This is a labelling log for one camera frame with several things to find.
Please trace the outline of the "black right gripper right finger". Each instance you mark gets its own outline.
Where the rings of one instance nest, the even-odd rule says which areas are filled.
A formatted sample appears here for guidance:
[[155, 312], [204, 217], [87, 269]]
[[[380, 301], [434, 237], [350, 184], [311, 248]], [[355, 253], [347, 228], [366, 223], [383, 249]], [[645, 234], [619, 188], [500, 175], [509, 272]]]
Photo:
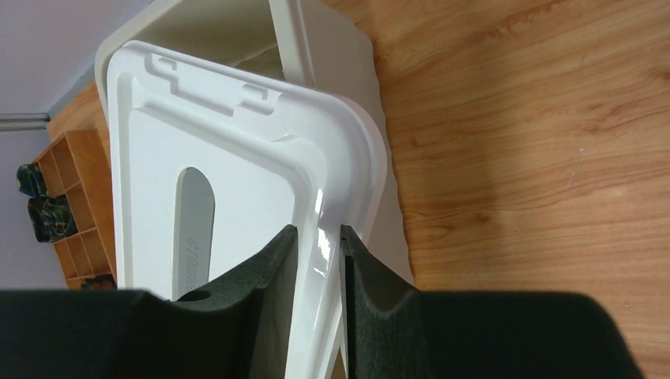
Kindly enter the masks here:
[[594, 299], [555, 291], [421, 291], [341, 227], [350, 378], [640, 378]]

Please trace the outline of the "white plastic bin lid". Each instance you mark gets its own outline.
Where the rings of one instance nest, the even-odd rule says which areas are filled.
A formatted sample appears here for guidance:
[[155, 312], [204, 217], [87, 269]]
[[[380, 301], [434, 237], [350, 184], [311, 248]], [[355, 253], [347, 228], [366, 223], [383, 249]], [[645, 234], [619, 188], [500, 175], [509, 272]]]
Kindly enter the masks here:
[[107, 70], [116, 274], [175, 300], [298, 231], [286, 378], [328, 378], [343, 343], [342, 225], [370, 236], [387, 176], [355, 101], [141, 41]]

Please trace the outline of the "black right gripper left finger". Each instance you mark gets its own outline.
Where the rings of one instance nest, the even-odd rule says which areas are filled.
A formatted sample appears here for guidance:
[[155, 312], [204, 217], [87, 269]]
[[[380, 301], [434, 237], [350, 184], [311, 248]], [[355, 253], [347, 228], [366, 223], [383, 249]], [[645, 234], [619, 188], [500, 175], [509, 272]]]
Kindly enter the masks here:
[[298, 231], [175, 301], [148, 291], [3, 291], [4, 378], [282, 378]]

